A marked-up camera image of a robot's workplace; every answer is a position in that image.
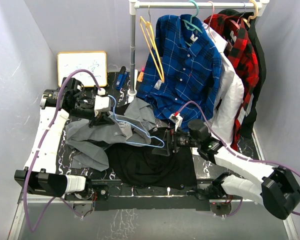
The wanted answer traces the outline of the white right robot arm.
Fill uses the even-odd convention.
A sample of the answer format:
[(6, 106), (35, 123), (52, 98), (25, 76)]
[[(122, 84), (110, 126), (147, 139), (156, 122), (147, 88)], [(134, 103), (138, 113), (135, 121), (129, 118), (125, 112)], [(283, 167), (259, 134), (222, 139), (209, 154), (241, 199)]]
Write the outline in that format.
[(223, 199), (235, 195), (252, 200), (274, 217), (285, 220), (300, 203), (300, 185), (292, 170), (248, 158), (226, 146), (209, 132), (201, 119), (191, 120), (189, 132), (178, 128), (164, 131), (162, 145), (153, 154), (170, 156), (182, 148), (196, 148), (205, 160), (229, 171), (215, 178), (202, 194)]

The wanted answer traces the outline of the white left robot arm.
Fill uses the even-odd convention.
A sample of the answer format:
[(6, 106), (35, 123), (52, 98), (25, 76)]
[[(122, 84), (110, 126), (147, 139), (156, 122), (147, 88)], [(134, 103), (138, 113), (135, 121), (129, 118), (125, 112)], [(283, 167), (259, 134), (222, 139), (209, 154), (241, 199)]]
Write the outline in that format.
[(104, 88), (93, 87), (95, 97), (83, 95), (84, 85), (74, 77), (64, 78), (58, 89), (47, 89), (40, 101), (40, 120), (29, 158), (22, 170), (16, 170), (15, 181), (23, 195), (63, 197), (76, 193), (87, 200), (93, 195), (91, 180), (80, 175), (56, 174), (55, 161), (59, 141), (69, 117), (87, 120), (89, 126), (109, 119), (110, 99)]

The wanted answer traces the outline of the light blue wire hanger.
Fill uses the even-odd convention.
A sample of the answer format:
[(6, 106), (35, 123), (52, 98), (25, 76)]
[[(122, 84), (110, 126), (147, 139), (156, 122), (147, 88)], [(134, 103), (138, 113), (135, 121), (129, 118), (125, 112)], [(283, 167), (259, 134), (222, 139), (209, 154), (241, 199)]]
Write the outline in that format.
[(117, 106), (117, 100), (112, 95), (108, 94), (107, 96), (110, 97), (114, 101), (114, 105), (112, 107), (111, 118), (115, 122), (117, 122), (117, 123), (120, 123), (120, 122), (122, 122), (122, 123), (129, 123), (131, 125), (131, 128), (137, 129), (139, 132), (145, 134), (146, 138), (148, 138), (148, 139), (156, 139), (157, 141), (159, 141), (161, 143), (161, 145), (153, 145), (153, 144), (146, 144), (146, 143), (133, 142), (133, 141), (127, 141), (126, 140), (125, 141), (126, 144), (133, 145), (133, 146), (153, 147), (153, 148), (160, 148), (160, 147), (164, 146), (164, 142), (163, 142), (162, 139), (160, 139), (160, 138), (158, 138), (156, 136), (151, 136), (148, 131), (145, 131), (143, 128), (138, 127), (137, 125), (133, 124), (132, 122), (129, 122), (129, 121), (124, 120), (124, 119), (118, 119), (117, 118), (118, 115), (115, 113), (116, 106)]

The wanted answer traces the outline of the grey shirt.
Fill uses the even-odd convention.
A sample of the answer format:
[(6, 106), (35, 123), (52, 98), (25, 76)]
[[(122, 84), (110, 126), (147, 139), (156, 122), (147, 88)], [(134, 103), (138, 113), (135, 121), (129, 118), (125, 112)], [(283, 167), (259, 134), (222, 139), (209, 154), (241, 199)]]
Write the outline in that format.
[[(152, 106), (142, 99), (135, 98), (131, 103), (115, 109), (117, 118), (129, 121), (139, 128), (150, 133), (156, 127), (156, 118)], [(71, 161), (71, 168), (92, 168), (104, 171), (109, 168), (109, 160), (105, 150), (113, 144), (137, 142), (150, 144), (151, 139), (137, 129), (131, 128), (133, 135), (126, 139), (120, 129), (120, 122), (114, 119), (114, 125), (101, 125), (89, 127), (87, 119), (72, 121), (65, 126), (66, 144), (72, 149), (79, 151)]]

